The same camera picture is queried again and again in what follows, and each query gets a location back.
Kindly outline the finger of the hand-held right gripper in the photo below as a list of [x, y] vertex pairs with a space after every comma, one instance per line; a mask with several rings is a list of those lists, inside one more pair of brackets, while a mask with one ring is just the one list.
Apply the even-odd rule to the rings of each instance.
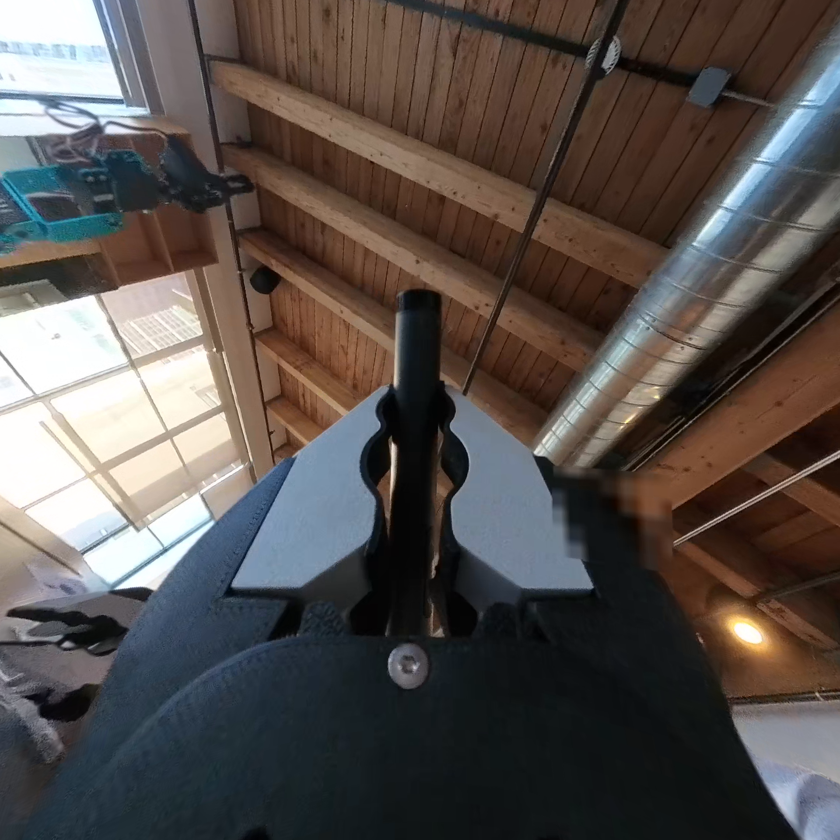
[[1, 646], [1, 702], [24, 717], [77, 721], [97, 694], [97, 683], [63, 672], [45, 646]]
[[148, 587], [128, 587], [64, 595], [18, 604], [7, 611], [7, 647], [53, 646], [62, 651], [108, 655], [152, 595]]

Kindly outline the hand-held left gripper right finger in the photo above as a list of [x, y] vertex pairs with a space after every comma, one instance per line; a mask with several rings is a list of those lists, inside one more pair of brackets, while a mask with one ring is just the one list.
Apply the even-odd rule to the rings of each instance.
[[441, 555], [467, 602], [585, 596], [594, 582], [532, 450], [446, 384], [441, 468], [452, 482]]

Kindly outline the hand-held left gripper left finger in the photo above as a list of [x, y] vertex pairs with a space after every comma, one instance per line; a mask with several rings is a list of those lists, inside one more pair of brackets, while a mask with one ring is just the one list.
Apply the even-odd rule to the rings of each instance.
[[294, 457], [244, 554], [232, 589], [301, 603], [357, 603], [386, 541], [379, 482], [390, 470], [382, 386]]

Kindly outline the wooden box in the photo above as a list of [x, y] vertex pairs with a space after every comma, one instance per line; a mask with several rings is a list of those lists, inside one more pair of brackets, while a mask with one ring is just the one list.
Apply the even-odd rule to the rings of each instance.
[[[156, 164], [163, 148], [162, 134], [173, 134], [194, 148], [187, 129], [158, 116], [106, 116], [106, 148], [128, 148], [139, 152], [148, 164]], [[1, 116], [1, 171], [49, 164], [49, 141], [62, 140], [71, 129], [46, 115], [11, 114]], [[23, 243], [1, 254], [1, 269], [55, 262], [71, 257], [89, 257], [99, 274], [110, 285], [176, 274], [217, 262], [211, 215], [194, 214], [176, 204], [161, 206], [152, 213], [129, 213], [123, 226], [106, 236], [68, 243], [48, 240]]]

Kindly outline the dark metal ceiling pipe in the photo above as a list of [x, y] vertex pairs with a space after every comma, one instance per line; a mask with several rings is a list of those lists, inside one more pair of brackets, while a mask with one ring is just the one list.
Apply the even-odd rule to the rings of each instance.
[[569, 116], [566, 119], [566, 123], [562, 129], [562, 131], [559, 133], [558, 141], [555, 144], [555, 148], [551, 153], [550, 158], [550, 163], [547, 167], [547, 171], [543, 177], [543, 181], [536, 192], [533, 204], [530, 207], [529, 215], [526, 218], [526, 224], [523, 226], [523, 230], [519, 233], [519, 237], [517, 240], [517, 246], [515, 250], [512, 251], [512, 257], [510, 259], [510, 263], [507, 266], [507, 270], [504, 273], [503, 277], [503, 284], [501, 288], [495, 299], [495, 303], [492, 306], [492, 310], [489, 313], [488, 317], [488, 324], [481, 335], [481, 339], [477, 345], [477, 351], [468, 365], [468, 371], [466, 373], [464, 382], [460, 386], [460, 393], [463, 395], [467, 395], [471, 383], [477, 375], [477, 371], [479, 368], [479, 361], [482, 360], [482, 356], [488, 347], [488, 342], [490, 339], [490, 335], [493, 332], [493, 329], [496, 328], [499, 316], [504, 307], [504, 303], [510, 295], [510, 290], [511, 287], [515, 284], [515, 279], [517, 274], [519, 272], [519, 266], [525, 258], [528, 246], [530, 243], [530, 239], [533, 237], [534, 229], [537, 226], [537, 222], [540, 221], [543, 208], [547, 203], [548, 196], [551, 195], [554, 182], [558, 177], [559, 169], [562, 166], [562, 162], [565, 162], [565, 158], [569, 152], [569, 148], [572, 145], [572, 140], [573, 140], [573, 134], [577, 130], [580, 120], [583, 118], [584, 109], [588, 104], [588, 100], [592, 96], [594, 87], [598, 83], [599, 78], [602, 78], [603, 74], [603, 59], [610, 48], [610, 43], [614, 38], [614, 35], [617, 34], [617, 30], [621, 24], [621, 20], [625, 15], [627, 6], [629, 5], [629, 1], [613, 1], [611, 6], [610, 6], [610, 13], [606, 17], [606, 21], [603, 24], [603, 30], [600, 32], [600, 35], [596, 39], [596, 49], [594, 52], [594, 56], [591, 59], [584, 59], [584, 75], [583, 75], [583, 81], [578, 86], [578, 90], [574, 96], [573, 100], [573, 105], [572, 109], [569, 111]]

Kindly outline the person's white shirt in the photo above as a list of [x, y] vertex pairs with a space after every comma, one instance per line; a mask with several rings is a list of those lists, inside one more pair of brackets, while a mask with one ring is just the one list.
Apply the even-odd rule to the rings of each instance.
[[838, 838], [838, 783], [798, 765], [759, 758], [754, 765], [798, 838]]

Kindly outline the grey ceiling junction box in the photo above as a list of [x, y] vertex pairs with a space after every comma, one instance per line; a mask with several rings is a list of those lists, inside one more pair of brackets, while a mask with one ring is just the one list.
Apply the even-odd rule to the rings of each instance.
[[727, 89], [730, 79], [730, 71], [726, 68], [706, 65], [694, 78], [688, 87], [686, 100], [690, 104], [709, 108], [723, 97], [723, 92]]

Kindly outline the silver ventilation duct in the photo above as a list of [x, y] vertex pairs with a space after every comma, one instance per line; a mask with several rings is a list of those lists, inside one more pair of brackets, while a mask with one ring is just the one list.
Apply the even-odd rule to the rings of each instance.
[[838, 39], [826, 38], [534, 439], [592, 466], [838, 226]]

